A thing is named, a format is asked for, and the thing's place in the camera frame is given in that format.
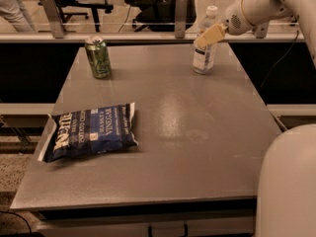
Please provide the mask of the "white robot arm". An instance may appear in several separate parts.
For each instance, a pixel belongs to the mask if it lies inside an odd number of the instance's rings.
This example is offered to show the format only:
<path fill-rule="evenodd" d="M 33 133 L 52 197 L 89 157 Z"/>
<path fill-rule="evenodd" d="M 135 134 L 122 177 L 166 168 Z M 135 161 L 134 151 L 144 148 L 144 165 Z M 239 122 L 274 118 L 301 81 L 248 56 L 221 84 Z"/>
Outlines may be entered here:
<path fill-rule="evenodd" d="M 270 20 L 294 16 L 311 58 L 316 56 L 316 0 L 238 0 L 223 20 L 197 37 L 205 47 Z M 316 124 L 290 128 L 269 146 L 257 194 L 254 237 L 316 237 Z"/>

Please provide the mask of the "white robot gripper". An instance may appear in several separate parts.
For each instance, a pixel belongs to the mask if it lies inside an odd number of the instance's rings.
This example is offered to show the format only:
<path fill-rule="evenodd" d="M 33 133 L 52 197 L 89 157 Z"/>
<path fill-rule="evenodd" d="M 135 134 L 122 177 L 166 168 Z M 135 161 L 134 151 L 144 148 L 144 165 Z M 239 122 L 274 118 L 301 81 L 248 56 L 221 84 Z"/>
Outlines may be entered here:
<path fill-rule="evenodd" d="M 231 4 L 224 13 L 224 23 L 214 24 L 207 30 L 205 30 L 197 39 L 194 41 L 194 45 L 197 48 L 205 48 L 209 45 L 220 42 L 224 39 L 226 30 L 229 35 L 239 36 L 251 31 L 255 28 L 245 15 L 246 0 L 238 0 Z"/>

